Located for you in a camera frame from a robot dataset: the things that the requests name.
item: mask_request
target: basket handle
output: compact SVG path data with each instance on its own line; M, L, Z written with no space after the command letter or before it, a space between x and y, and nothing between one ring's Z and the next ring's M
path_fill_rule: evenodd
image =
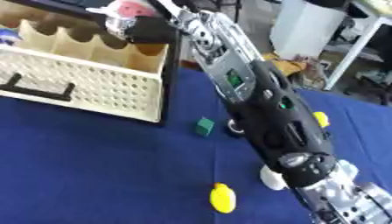
M63 102L70 102L72 100L71 93L75 89L75 84L73 83L68 83L68 85L66 85L66 89L62 94L55 94L37 89L18 87L17 84L20 80L22 80L22 78L23 76L20 73L15 73L6 84L0 85L0 90L22 95L34 95Z

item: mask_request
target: white object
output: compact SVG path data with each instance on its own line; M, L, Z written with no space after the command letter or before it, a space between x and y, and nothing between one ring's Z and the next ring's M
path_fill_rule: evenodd
M371 9L367 4L364 4L358 0L353 1L353 4L355 4L356 7L364 11L370 17L373 17L375 19L371 23L369 23L363 35L357 40L357 42L351 48L350 52L333 71L331 77L328 79L328 82L325 86L325 90L330 90L331 88L333 88L336 82L338 82L340 77L350 67L351 63L353 63L357 56L362 52L366 44L370 41L370 39L375 35L375 33L380 29L382 25L392 26L392 15L388 16L378 13L376 12L376 10Z
M346 13L308 3L283 1L270 40L280 58L297 55L317 58L343 21Z
M112 49L99 36L87 43L75 41L64 28L45 36L24 20L18 29L25 41L16 46L0 45L0 85L20 74L21 79L14 83L18 88L58 95L71 83L75 88L70 101L18 91L0 90L0 95L153 123L160 121L164 99L161 73L167 45L158 47L154 56L147 56L135 45Z
M271 190L282 191L287 188L282 174L272 171L267 165L260 170L260 179Z

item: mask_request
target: perforated basket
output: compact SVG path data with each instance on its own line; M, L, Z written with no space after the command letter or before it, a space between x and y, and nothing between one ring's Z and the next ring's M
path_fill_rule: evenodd
M111 49L98 36L77 42L61 28L45 36L22 22L19 32L24 42L0 45L0 95L160 121L167 45L147 45L155 51L148 56L136 45Z

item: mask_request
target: blue fabric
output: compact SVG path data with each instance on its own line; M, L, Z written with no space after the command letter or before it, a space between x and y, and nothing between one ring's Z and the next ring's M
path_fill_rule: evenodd
M0 99L0 222L7 224L310 223L288 191L259 179L261 159L223 132L227 114L203 73L182 69L167 126L9 98ZM392 190L390 108L301 92L325 111L337 154L360 181ZM208 138L193 133L216 121ZM208 202L214 182L238 197L231 214Z

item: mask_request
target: white container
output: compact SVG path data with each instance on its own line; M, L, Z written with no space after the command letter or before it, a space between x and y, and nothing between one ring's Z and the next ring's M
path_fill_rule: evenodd
M161 120L167 45L82 43L59 27L52 36L23 20L25 41L0 45L0 95L152 123Z
M305 0L283 1L270 34L276 54L284 60L297 55L318 58L345 15Z

